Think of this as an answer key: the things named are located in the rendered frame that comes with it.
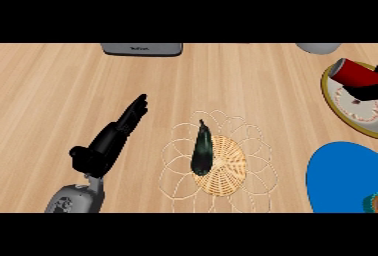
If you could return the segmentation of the dark eggplant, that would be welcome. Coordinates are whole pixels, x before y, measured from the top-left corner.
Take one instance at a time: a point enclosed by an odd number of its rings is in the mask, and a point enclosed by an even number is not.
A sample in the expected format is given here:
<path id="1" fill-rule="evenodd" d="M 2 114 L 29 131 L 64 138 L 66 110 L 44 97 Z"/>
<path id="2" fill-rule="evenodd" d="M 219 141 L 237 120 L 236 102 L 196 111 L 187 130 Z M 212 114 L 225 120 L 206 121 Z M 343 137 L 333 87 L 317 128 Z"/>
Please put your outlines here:
<path id="1" fill-rule="evenodd" d="M 200 120 L 200 131 L 193 154 L 191 169 L 199 176 L 209 174 L 213 168 L 213 139 L 210 128 Z"/>

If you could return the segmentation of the blue round plate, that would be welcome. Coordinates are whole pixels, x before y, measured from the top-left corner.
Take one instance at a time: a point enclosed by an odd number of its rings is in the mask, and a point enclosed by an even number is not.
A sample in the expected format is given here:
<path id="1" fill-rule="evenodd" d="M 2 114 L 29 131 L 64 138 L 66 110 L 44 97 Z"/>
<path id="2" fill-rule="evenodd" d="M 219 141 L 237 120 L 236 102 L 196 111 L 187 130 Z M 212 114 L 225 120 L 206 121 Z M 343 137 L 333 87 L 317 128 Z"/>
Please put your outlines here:
<path id="1" fill-rule="evenodd" d="M 314 153 L 306 186 L 315 213 L 367 213 L 364 199 L 378 193 L 378 152 L 352 142 L 331 142 Z"/>

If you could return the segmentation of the pale grey round object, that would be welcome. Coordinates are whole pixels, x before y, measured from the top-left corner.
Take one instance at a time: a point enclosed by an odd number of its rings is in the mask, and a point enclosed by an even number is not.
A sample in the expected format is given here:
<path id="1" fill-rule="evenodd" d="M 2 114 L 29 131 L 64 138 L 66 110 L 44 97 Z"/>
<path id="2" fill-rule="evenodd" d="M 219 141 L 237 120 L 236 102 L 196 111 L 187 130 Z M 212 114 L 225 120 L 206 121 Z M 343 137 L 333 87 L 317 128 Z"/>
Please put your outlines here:
<path id="1" fill-rule="evenodd" d="M 326 55 L 331 54 L 342 46 L 340 43 L 298 43 L 299 48 L 308 53 Z"/>

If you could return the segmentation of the red can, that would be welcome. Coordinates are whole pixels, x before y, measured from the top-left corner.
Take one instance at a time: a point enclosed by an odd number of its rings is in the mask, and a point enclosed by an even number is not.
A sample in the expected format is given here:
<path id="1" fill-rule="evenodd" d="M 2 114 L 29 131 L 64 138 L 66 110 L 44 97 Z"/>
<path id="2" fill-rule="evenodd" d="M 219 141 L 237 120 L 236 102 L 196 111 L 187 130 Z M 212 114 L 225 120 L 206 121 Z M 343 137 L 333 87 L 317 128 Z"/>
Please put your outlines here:
<path id="1" fill-rule="evenodd" d="M 329 73 L 330 78 L 349 87 L 368 87 L 378 84 L 378 72 L 358 62 L 342 58 Z"/>

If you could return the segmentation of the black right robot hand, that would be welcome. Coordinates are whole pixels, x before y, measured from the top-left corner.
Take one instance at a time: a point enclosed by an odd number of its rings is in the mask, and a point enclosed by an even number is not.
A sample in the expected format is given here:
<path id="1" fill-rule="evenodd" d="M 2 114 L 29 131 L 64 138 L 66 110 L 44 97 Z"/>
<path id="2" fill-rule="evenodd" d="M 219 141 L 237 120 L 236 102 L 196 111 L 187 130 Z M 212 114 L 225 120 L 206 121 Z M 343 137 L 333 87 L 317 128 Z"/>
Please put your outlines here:
<path id="1" fill-rule="evenodd" d="M 378 72 L 360 65 L 343 87 L 358 100 L 378 100 Z"/>

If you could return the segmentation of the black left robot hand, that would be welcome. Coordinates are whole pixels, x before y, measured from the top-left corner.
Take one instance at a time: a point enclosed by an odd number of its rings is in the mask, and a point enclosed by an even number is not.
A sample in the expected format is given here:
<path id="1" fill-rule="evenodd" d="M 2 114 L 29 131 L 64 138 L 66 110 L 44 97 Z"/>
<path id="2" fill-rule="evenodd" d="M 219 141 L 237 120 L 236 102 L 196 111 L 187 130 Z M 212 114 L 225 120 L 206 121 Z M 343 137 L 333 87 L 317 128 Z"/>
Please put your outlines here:
<path id="1" fill-rule="evenodd" d="M 103 178 L 113 168 L 128 138 L 148 112 L 147 95 L 142 94 L 129 105 L 120 119 L 111 122 L 88 147 L 70 150 L 73 168 L 95 178 Z"/>

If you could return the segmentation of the teal and orange object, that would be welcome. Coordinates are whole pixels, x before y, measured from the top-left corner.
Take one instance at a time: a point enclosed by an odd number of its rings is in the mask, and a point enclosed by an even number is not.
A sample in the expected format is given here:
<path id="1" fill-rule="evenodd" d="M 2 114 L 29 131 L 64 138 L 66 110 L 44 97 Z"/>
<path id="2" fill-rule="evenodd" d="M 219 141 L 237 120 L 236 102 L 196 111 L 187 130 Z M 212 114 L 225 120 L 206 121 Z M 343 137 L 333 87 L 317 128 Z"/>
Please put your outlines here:
<path id="1" fill-rule="evenodd" d="M 364 199 L 364 211 L 367 213 L 377 213 L 378 212 L 378 193 L 371 194 Z"/>

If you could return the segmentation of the grey flat appliance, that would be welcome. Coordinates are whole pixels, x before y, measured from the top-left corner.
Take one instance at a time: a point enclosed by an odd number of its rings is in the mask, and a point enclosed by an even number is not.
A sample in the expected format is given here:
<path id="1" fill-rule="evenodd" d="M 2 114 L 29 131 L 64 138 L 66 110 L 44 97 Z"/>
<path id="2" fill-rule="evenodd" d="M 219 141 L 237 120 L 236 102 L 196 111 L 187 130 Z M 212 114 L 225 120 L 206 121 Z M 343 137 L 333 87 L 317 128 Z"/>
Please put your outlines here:
<path id="1" fill-rule="evenodd" d="M 103 43 L 104 52 L 120 56 L 179 56 L 184 51 L 182 43 Z"/>

